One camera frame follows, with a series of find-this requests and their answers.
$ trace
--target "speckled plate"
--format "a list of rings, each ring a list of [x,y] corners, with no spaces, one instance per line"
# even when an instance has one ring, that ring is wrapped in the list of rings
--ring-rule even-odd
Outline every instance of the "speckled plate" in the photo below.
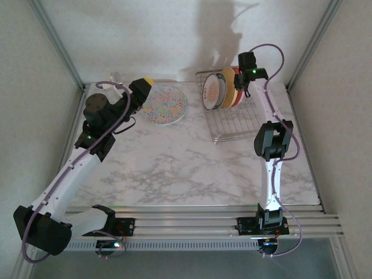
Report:
[[[185,115],[187,99],[185,95],[167,86],[153,87],[140,110],[148,121],[157,125],[169,125]]]
[[[215,74],[210,74],[203,86],[203,106],[206,110],[211,110],[216,106],[219,97],[219,78]]]

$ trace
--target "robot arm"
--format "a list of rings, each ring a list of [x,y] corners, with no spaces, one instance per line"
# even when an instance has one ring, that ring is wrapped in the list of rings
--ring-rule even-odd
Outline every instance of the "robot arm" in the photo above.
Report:
[[[280,174],[282,159],[288,151],[291,135],[278,118],[292,131],[292,121],[284,120],[267,86],[268,75],[264,68],[257,68],[252,51],[238,55],[239,72],[235,75],[236,89],[251,96],[263,123],[254,141],[254,149],[262,166],[262,193],[258,204],[256,225],[260,230],[272,231],[283,225],[280,199]]]
[[[115,142],[113,132],[141,108],[152,83],[147,78],[133,81],[129,85],[132,94],[123,94],[114,104],[104,94],[94,94],[86,100],[83,132],[68,161],[31,206],[19,206],[13,214],[23,242],[58,255],[75,237],[100,229],[110,233],[115,212],[104,206],[96,205],[68,217],[64,215],[83,181],[110,151]]]

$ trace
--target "yellow plate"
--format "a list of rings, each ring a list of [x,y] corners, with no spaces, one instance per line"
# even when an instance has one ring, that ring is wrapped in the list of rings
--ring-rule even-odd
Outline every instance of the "yellow plate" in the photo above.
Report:
[[[235,71],[232,68],[228,67],[222,70],[222,74],[226,78],[226,98],[225,101],[223,101],[221,107],[229,108],[234,104],[238,96],[238,91],[235,89],[234,86]]]

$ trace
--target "yellow object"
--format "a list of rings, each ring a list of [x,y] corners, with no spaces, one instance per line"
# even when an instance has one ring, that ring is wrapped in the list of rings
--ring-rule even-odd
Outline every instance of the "yellow object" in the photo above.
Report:
[[[148,84],[150,84],[151,86],[153,86],[153,80],[151,78],[145,77],[144,80],[147,81]]]
[[[235,89],[234,86],[235,71],[232,68],[227,67],[222,70],[222,74],[226,78],[226,98],[225,101],[223,101],[221,107],[229,108],[234,104],[238,96],[238,91]]]

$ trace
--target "white plate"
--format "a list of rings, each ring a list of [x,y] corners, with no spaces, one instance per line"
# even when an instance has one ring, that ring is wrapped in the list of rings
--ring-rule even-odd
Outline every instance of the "white plate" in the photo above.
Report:
[[[203,86],[203,106],[206,110],[211,110],[216,106],[219,97],[219,78],[215,74],[210,74]]]

